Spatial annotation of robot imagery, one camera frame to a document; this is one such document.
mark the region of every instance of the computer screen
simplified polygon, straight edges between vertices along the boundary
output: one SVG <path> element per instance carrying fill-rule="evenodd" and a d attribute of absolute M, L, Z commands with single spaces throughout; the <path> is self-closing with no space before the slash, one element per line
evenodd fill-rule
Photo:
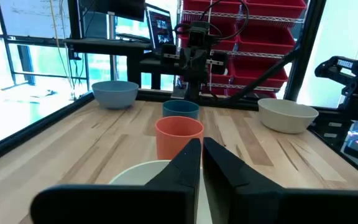
<path fill-rule="evenodd" d="M 174 44 L 169 11 L 146 4 L 146 16 L 154 51 L 159 52 L 163 44 Z"/>

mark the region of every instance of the wooden tabletop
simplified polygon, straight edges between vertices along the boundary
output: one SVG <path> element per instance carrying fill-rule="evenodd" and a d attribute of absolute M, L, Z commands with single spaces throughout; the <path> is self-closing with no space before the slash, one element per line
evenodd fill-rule
<path fill-rule="evenodd" d="M 32 223 L 31 200 L 49 186 L 107 184 L 156 160 L 154 124 L 161 114 L 161 103 L 109 111 L 92 101 L 0 158 L 0 223 Z M 200 120 L 205 136 L 283 187 L 358 189 L 358 171 L 308 131 L 269 130 L 253 111 L 204 107 Z"/>

